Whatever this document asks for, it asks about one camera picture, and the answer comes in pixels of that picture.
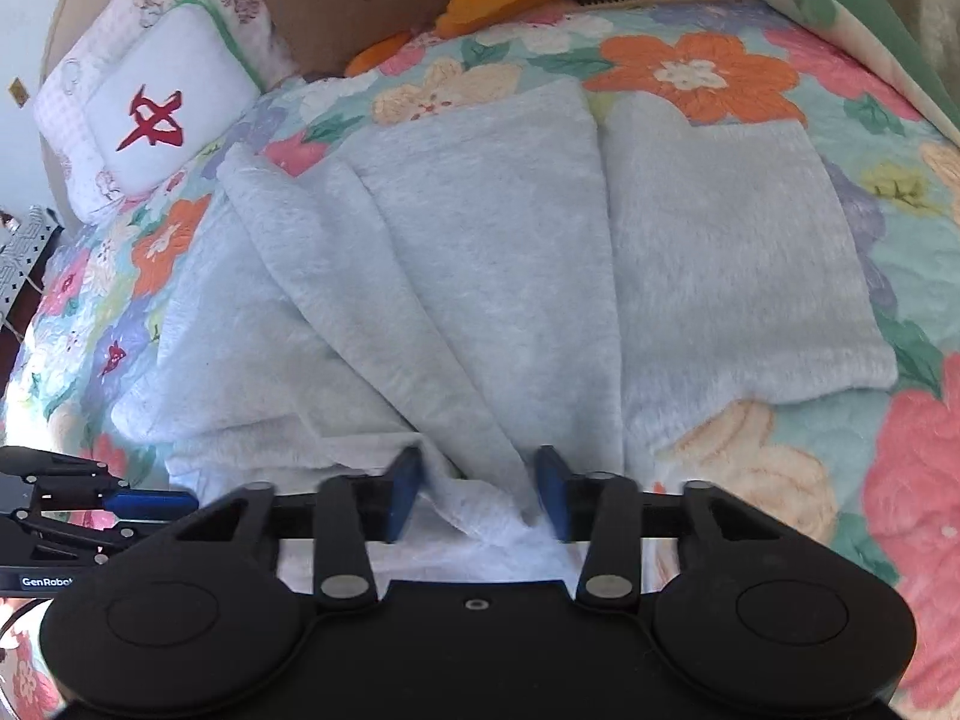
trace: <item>floral bedspread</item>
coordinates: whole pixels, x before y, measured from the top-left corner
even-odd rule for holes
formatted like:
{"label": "floral bedspread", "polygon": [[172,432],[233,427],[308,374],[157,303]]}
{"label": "floral bedspread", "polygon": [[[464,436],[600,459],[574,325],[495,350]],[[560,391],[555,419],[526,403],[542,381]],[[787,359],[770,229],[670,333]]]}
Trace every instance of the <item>floral bedspread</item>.
{"label": "floral bedspread", "polygon": [[[960,152],[856,62],[752,1],[542,11],[457,41],[424,35],[357,79],[295,80],[266,95],[186,170],[83,231],[8,387],[8,442],[164,484],[167,449],[128,445],[109,409],[155,360],[182,255],[231,143],[298,175],[357,127],[500,100],[559,76],[582,81],[598,119],[620,93],[645,90],[696,124],[793,118],[808,129],[896,348],[899,384],[789,408],[733,404],[664,452],[650,482],[716,480],[894,584],[920,631],[896,707],[911,718],[960,716]],[[669,562],[659,556],[664,575]],[[30,638],[17,641],[19,670],[4,687],[32,720],[55,702]]]}

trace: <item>light switch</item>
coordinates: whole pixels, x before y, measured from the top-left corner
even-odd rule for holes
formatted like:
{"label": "light switch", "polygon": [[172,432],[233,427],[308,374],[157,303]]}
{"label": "light switch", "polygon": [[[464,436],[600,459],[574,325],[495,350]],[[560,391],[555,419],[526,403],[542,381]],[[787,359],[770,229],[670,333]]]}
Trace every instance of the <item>light switch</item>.
{"label": "light switch", "polygon": [[30,100],[30,93],[20,79],[13,79],[13,83],[10,85],[10,96],[21,108],[27,104],[27,100]]}

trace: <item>orange flower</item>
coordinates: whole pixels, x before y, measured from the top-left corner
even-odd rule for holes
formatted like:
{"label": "orange flower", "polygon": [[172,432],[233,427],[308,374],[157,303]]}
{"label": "orange flower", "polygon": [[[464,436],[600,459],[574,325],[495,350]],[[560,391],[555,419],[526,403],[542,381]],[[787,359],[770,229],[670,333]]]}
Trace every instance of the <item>orange flower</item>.
{"label": "orange flower", "polygon": [[156,295],[163,289],[173,274],[174,261],[189,249],[209,204],[209,194],[196,202],[177,200],[160,227],[136,243],[131,260],[140,269],[140,276],[133,285],[134,298]]}
{"label": "orange flower", "polygon": [[733,116],[746,124],[798,119],[803,111],[782,93],[800,83],[784,60],[747,53],[733,35],[695,32],[675,47],[649,35],[614,37],[600,53],[616,67],[589,79],[591,92],[651,92],[688,119],[716,124]]}

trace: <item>headboard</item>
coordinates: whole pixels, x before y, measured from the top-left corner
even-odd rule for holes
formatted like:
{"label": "headboard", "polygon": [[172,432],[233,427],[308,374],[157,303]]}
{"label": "headboard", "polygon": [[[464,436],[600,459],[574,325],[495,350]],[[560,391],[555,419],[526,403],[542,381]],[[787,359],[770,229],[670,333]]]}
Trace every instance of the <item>headboard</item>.
{"label": "headboard", "polygon": [[[50,22],[50,31],[47,34],[46,50],[40,63],[40,81],[45,81],[50,71],[66,56],[80,36],[88,30],[94,20],[101,14],[110,0],[60,0]],[[67,202],[64,174],[58,159],[50,146],[41,140],[43,151],[43,165],[50,181],[50,190],[56,199],[56,211],[68,230],[80,227],[70,204]]]}

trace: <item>screw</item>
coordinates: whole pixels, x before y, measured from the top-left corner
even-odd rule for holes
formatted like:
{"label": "screw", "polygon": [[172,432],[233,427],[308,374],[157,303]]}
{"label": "screw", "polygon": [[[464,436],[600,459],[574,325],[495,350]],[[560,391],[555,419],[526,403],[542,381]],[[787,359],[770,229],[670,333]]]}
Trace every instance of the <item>screw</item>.
{"label": "screw", "polygon": [[625,598],[632,591],[634,591],[634,584],[629,579],[618,577],[616,574],[601,574],[587,581],[587,592],[594,598],[612,601]]}
{"label": "screw", "polygon": [[338,601],[346,601],[350,598],[357,598],[370,589],[370,583],[363,577],[355,574],[338,574],[334,577],[328,577],[320,585],[320,592],[328,598],[336,598]]}

